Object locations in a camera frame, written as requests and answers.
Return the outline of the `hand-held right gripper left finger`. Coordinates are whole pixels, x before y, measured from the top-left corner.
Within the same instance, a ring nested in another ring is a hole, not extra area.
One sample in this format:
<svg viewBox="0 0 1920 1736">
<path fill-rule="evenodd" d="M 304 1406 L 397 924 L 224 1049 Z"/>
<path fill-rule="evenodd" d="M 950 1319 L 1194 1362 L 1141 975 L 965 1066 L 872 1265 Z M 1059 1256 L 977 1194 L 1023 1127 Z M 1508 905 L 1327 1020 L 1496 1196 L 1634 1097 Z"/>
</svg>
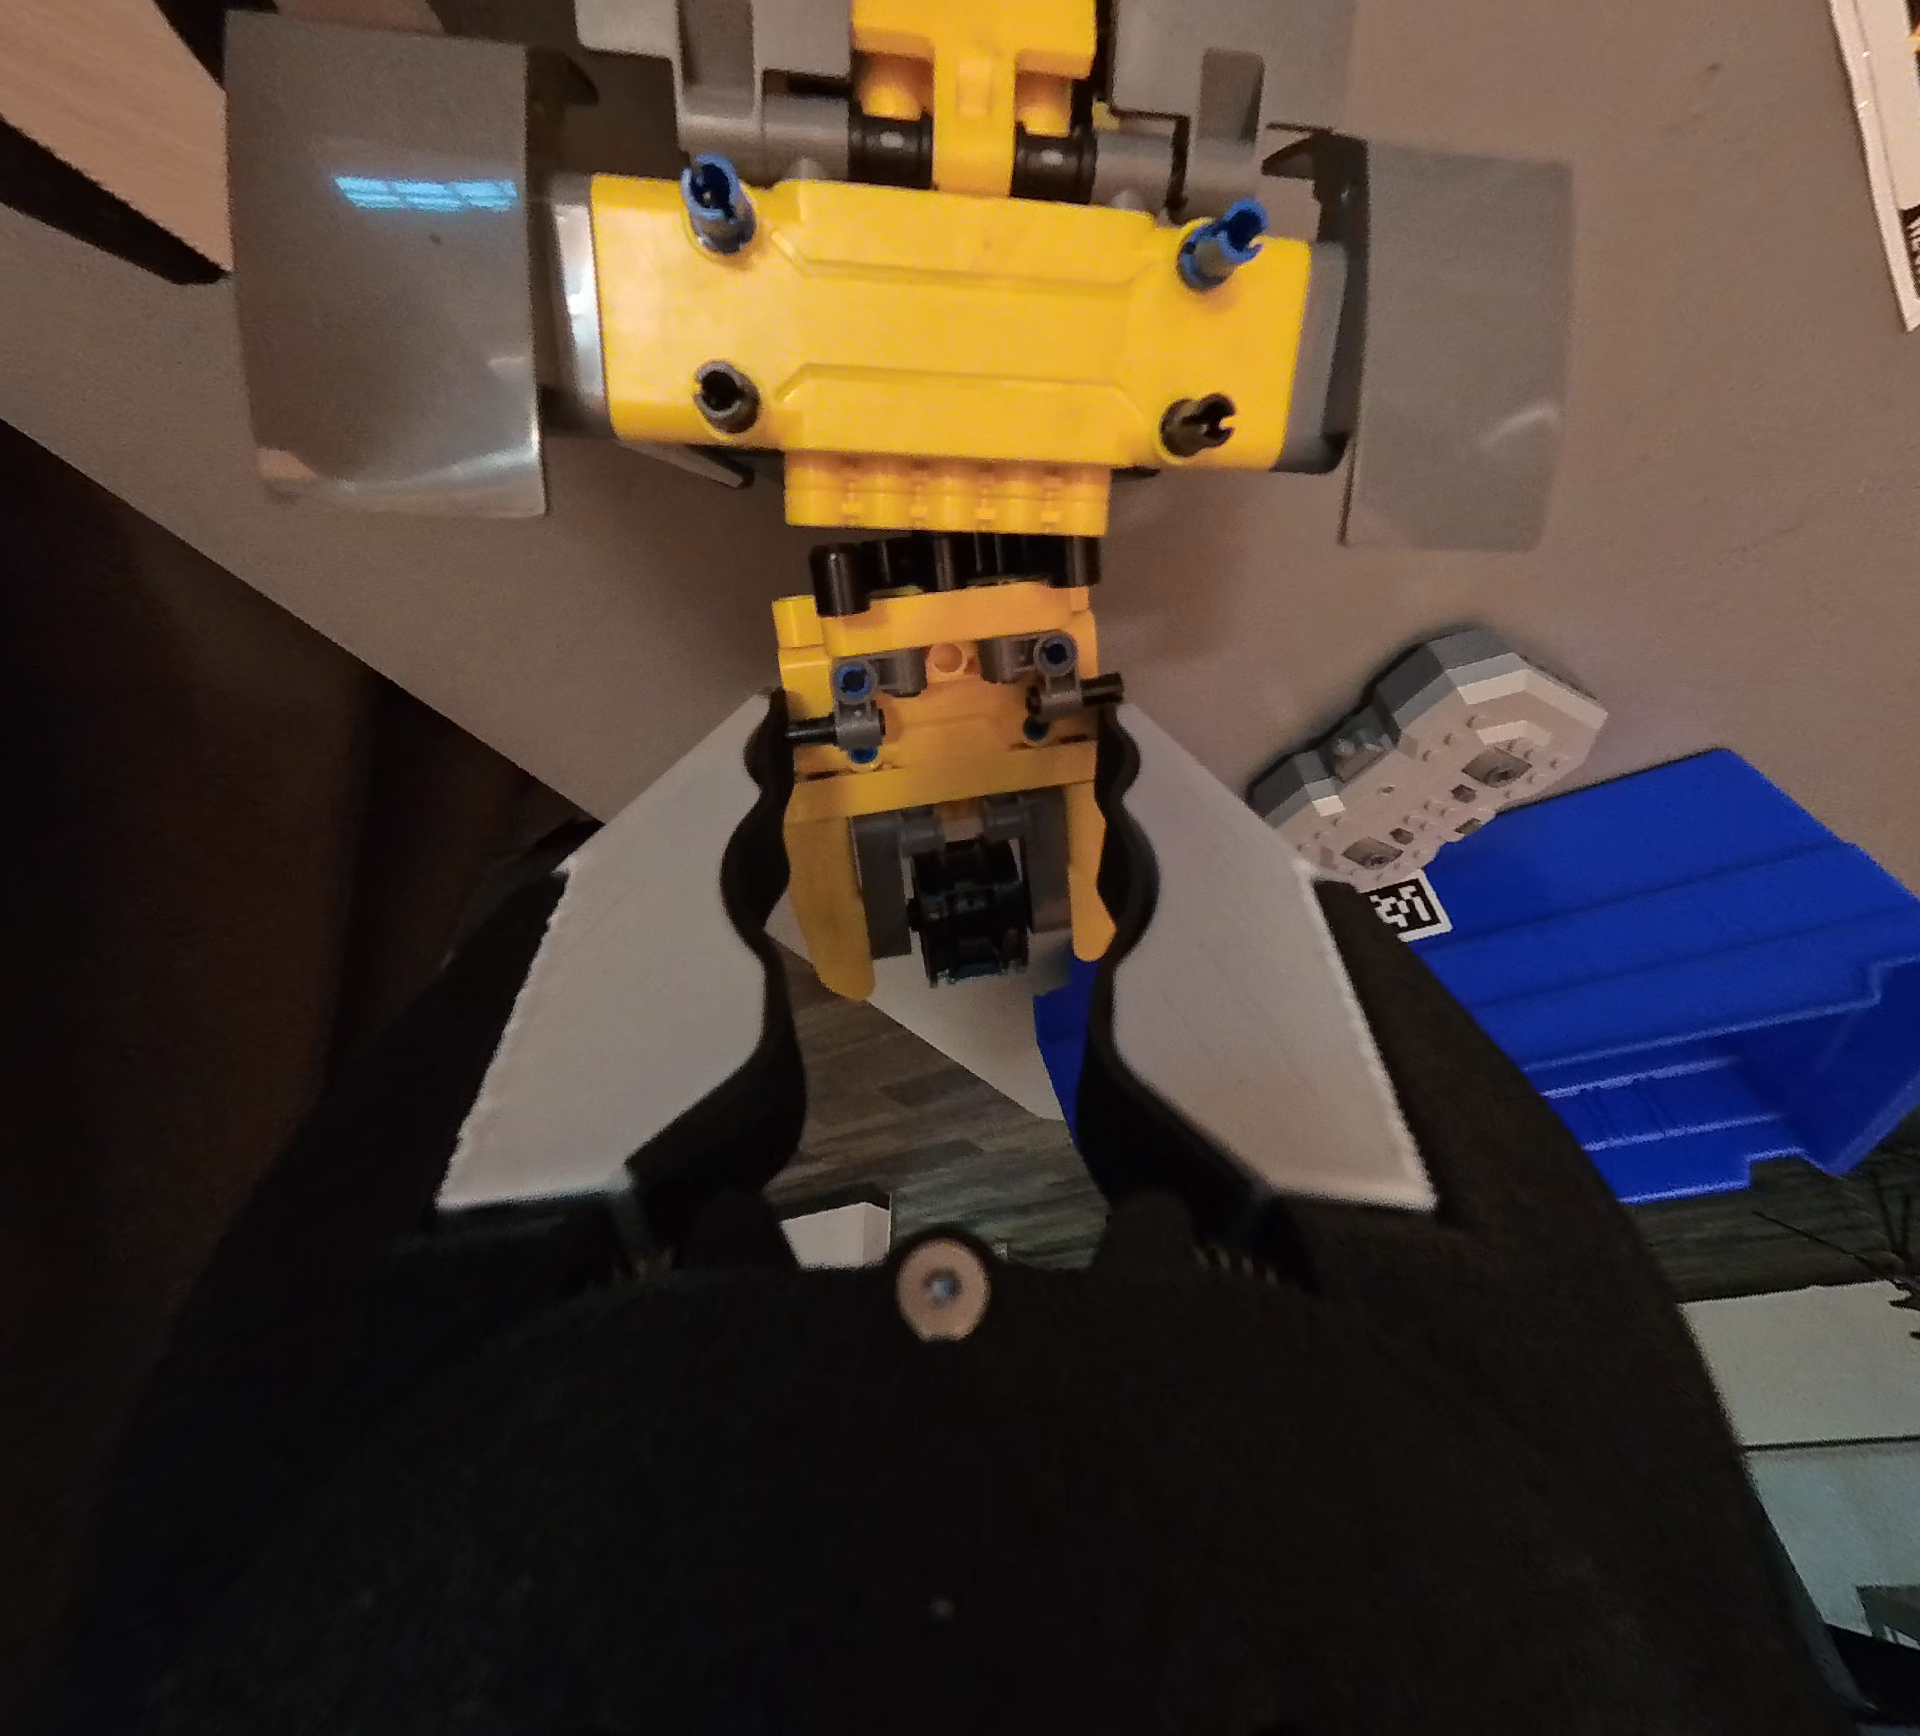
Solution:
<svg viewBox="0 0 1920 1736">
<path fill-rule="evenodd" d="M 560 863 L 444 1214 L 628 1188 L 644 1217 L 697 1217 L 794 1159 L 804 1062 L 767 932 L 789 888 L 787 725 L 780 696 L 753 696 Z"/>
</svg>

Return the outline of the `black battery box toy model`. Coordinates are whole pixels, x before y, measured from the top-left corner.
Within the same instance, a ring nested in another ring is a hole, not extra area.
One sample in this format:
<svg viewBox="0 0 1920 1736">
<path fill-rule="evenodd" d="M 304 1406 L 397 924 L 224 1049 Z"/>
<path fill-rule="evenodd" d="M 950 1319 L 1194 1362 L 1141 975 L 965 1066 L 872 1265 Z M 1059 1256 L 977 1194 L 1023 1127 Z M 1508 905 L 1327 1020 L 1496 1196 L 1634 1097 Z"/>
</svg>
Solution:
<svg viewBox="0 0 1920 1736">
<path fill-rule="evenodd" d="M 552 435 L 790 525 L 1086 551 L 1113 478 L 1337 474 L 1343 539 L 1540 540 L 1573 175 L 1341 129 L 1359 0 L 572 0 L 674 157 L 492 41 L 235 14 L 227 181 L 266 486 L 533 521 Z"/>
</svg>

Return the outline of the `grey toy control hub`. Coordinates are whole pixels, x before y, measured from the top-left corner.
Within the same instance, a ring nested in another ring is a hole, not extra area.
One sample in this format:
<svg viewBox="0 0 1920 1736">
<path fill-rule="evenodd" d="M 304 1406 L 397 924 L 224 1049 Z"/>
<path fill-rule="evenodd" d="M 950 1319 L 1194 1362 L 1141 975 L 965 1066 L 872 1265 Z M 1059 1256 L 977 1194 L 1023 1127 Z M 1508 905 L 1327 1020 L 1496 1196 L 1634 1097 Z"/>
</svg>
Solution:
<svg viewBox="0 0 1920 1736">
<path fill-rule="evenodd" d="M 1320 878 L 1399 887 L 1566 782 L 1611 720 L 1486 626 L 1403 652 L 1318 741 L 1266 765 L 1249 809 Z"/>
</svg>

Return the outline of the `blue bin with white tag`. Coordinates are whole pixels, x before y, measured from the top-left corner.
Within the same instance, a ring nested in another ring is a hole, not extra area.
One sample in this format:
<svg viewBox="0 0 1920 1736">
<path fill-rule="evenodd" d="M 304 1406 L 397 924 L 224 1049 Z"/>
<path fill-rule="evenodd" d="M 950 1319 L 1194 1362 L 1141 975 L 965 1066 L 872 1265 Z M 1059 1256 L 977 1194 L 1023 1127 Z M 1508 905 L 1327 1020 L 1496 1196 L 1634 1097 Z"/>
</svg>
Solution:
<svg viewBox="0 0 1920 1736">
<path fill-rule="evenodd" d="M 1842 1174 L 1916 1108 L 1916 894 L 1731 751 L 1526 805 L 1423 881 L 1405 947 L 1625 1203 Z M 1034 1005 L 1072 1139 L 1095 969 Z"/>
</svg>

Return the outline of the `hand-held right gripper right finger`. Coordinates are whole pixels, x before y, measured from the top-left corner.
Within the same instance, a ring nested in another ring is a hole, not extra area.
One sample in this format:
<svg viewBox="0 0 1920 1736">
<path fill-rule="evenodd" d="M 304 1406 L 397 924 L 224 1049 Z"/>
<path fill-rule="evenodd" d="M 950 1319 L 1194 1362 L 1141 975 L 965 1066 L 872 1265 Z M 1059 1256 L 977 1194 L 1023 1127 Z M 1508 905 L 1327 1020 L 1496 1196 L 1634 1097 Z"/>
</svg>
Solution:
<svg viewBox="0 0 1920 1736">
<path fill-rule="evenodd" d="M 1113 937 L 1072 1129 L 1099 1193 L 1172 1196 L 1192 1221 L 1297 1201 L 1432 1214 L 1310 869 L 1134 702 L 1100 720 L 1093 799 Z"/>
</svg>

